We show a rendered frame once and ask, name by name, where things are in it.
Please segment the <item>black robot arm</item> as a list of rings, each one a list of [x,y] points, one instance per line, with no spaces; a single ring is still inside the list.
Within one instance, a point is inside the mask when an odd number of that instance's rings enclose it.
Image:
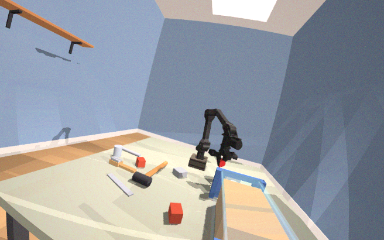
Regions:
[[[241,138],[238,137],[236,126],[234,126],[226,119],[226,116],[222,113],[220,109],[206,109],[204,113],[205,126],[203,138],[202,140],[200,140],[199,145],[196,146],[196,151],[198,151],[196,158],[198,159],[204,160],[204,154],[210,148],[211,142],[209,142],[209,135],[211,130],[211,124],[215,116],[217,116],[217,118],[222,123],[222,128],[224,130],[224,133],[222,134],[222,144],[230,145],[236,150],[240,150],[242,148],[243,144]],[[220,155],[223,156],[224,160],[231,160],[235,157],[235,152],[230,152],[229,149],[226,150],[225,148],[222,148],[222,150],[220,151]]]

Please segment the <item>grey cylinder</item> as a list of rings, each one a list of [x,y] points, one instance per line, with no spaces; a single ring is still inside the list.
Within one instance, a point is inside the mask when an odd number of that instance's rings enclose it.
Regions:
[[[113,151],[113,157],[121,157],[122,155],[122,145],[115,145],[114,151]]]

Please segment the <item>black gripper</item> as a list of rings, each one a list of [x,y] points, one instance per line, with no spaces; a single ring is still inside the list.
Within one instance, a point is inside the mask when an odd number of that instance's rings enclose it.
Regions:
[[[208,152],[209,152],[209,154],[211,155],[211,156],[215,156],[216,157],[216,159],[217,159],[217,166],[219,166],[219,164],[220,164],[220,160],[222,159],[223,161],[227,161],[227,160],[224,160],[224,158],[222,157],[221,158],[221,156],[222,155],[220,155],[220,151],[222,150],[222,148],[225,148],[226,150],[227,149],[231,149],[231,147],[230,147],[230,145],[223,145],[223,144],[220,144],[220,149],[218,150],[219,152],[217,152],[215,149],[210,149]],[[235,155],[235,157],[233,158],[233,159],[235,159],[235,160],[237,160],[237,158],[238,158],[238,156],[237,155]]]

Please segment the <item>black mallet with wooden handle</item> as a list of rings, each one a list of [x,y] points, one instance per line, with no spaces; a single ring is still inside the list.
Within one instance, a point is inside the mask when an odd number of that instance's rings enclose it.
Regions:
[[[153,178],[151,177],[153,174],[155,174],[156,172],[158,172],[161,168],[165,167],[165,165],[167,165],[168,162],[165,161],[164,163],[161,163],[160,165],[158,165],[156,168],[150,170],[148,173],[146,174],[143,174],[143,173],[140,173],[140,172],[135,172],[132,176],[132,180],[137,182],[137,183],[140,183],[146,187],[149,187]]]

